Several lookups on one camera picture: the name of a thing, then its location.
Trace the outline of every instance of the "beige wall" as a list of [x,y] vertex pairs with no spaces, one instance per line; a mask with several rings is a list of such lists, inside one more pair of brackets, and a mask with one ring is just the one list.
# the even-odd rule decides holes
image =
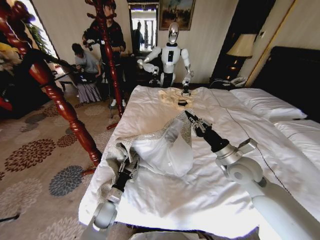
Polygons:
[[[95,13],[84,0],[33,0],[43,24],[60,58],[74,63],[72,43],[80,43],[83,31],[92,19],[87,13]],[[189,51],[191,68],[195,71],[194,83],[207,83],[215,67],[238,0],[196,0],[190,31],[181,31],[178,44]],[[127,50],[132,52],[130,20],[126,0],[116,0],[115,20],[120,24]],[[168,32],[158,32],[158,45],[168,41]],[[98,46],[94,52],[99,55]],[[179,61],[176,82],[181,82],[186,70]]]
[[[255,42],[253,57],[245,61],[239,75],[247,77],[252,72],[292,2],[293,0],[277,0],[275,2],[270,15],[262,27],[262,31],[266,31],[266,35]],[[267,53],[254,70],[250,81],[253,81],[257,77],[269,56],[270,50],[274,46],[320,50],[319,10],[319,0],[296,1],[293,9],[279,29],[278,34],[267,49]]]

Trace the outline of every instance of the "lampshade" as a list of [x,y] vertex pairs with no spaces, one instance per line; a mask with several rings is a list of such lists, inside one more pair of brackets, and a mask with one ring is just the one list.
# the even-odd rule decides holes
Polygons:
[[226,53],[238,57],[251,57],[256,34],[241,34],[232,48]]

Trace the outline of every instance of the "white bedsheet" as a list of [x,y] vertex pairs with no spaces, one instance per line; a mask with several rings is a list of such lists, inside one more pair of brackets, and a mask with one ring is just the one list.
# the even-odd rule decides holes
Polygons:
[[[137,86],[107,146],[118,137],[146,134],[161,129],[179,111],[158,99],[159,88]],[[250,112],[230,92],[198,88],[195,114],[213,123],[213,129],[237,146],[248,138],[258,149],[246,156],[255,159],[264,175],[282,184],[320,220],[320,171],[272,123]],[[88,224],[97,207],[97,190],[110,179],[105,154],[79,206],[79,220]],[[261,222],[250,196],[228,181],[215,163],[209,145],[192,133],[194,163],[183,177],[168,177],[140,168],[135,183],[127,182],[117,208],[116,221],[174,230],[202,230],[235,238],[246,235]]]

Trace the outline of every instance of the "carpet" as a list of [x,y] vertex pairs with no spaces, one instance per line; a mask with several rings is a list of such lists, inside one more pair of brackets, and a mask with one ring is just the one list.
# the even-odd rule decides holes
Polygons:
[[[64,96],[76,110],[103,152],[119,121],[117,110],[110,118],[109,101],[79,103],[77,91],[67,86]],[[0,122],[0,219],[20,213],[12,222],[0,223],[0,239],[74,240],[85,226],[78,208],[92,175],[92,167],[69,123],[50,101],[20,119]],[[128,239],[135,231],[122,223],[113,226],[111,239]]]

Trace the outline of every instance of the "white robotic arm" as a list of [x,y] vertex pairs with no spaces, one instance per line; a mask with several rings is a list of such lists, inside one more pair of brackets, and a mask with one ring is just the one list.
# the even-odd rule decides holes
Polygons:
[[187,71],[187,74],[182,81],[182,85],[183,85],[182,95],[183,94],[188,95],[188,94],[190,94],[189,83],[191,82],[191,78],[195,75],[195,73],[194,73],[194,71],[191,71],[191,64],[189,61],[189,53],[186,48],[181,50],[181,57],[183,59],[184,66]]
[[127,158],[120,166],[118,179],[107,195],[107,201],[100,203],[94,211],[92,219],[83,231],[80,240],[106,240],[110,227],[117,216],[117,205],[125,191],[126,182],[134,179],[139,169],[139,156],[135,155],[132,162]]
[[162,49],[159,46],[156,46],[152,52],[146,56],[146,58],[144,60],[139,59],[137,61],[139,68],[142,69],[144,67],[144,64],[147,64],[149,62],[151,62],[153,59],[155,59],[156,57],[158,57],[158,55],[161,53]]
[[139,66],[142,66],[146,72],[152,73],[153,75],[159,74],[159,67],[158,66],[155,66],[151,63],[143,63],[142,59],[139,59],[137,61],[137,63],[139,64]]
[[217,155],[215,162],[224,175],[245,188],[254,207],[283,240],[320,239],[320,223],[284,188],[264,177],[256,161],[243,156],[257,147],[253,139],[234,147],[213,131],[210,123],[188,111],[185,114],[196,135],[203,137]]

